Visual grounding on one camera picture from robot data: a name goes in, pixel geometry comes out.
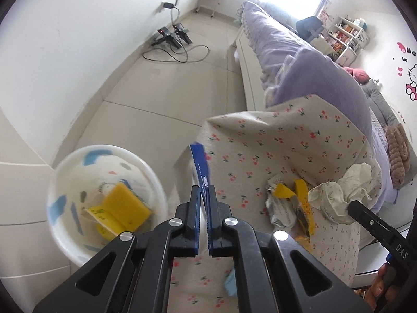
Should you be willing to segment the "right hand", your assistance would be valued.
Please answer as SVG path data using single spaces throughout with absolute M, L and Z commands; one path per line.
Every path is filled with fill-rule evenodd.
M 382 276 L 387 271 L 387 263 L 384 263 L 378 270 L 377 276 L 375 277 L 372 285 L 367 289 L 364 300 L 371 306 L 372 310 L 375 310 L 377 306 L 377 298 L 381 295 L 384 290 L 384 282 Z

